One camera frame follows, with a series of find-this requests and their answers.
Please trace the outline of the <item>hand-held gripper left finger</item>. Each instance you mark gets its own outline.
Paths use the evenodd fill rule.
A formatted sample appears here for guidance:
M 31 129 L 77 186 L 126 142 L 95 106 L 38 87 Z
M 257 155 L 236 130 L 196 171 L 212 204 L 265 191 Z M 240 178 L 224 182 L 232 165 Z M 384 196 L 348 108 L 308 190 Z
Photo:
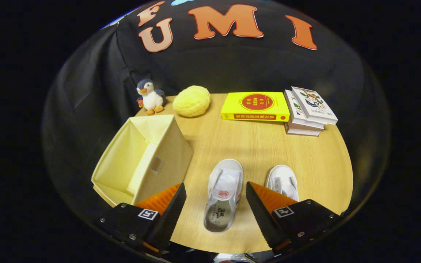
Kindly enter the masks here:
M 179 183 L 135 205 L 120 203 L 97 218 L 95 224 L 125 246 L 160 258 L 186 197 L 185 184 Z

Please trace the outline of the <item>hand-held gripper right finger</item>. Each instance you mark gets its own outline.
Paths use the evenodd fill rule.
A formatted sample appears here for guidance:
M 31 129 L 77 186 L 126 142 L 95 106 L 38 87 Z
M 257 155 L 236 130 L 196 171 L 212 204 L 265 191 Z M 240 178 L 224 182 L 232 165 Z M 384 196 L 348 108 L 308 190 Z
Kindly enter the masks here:
M 275 255 L 291 254 L 322 238 L 340 216 L 320 203 L 295 201 L 248 181 L 246 197 L 259 229 Z

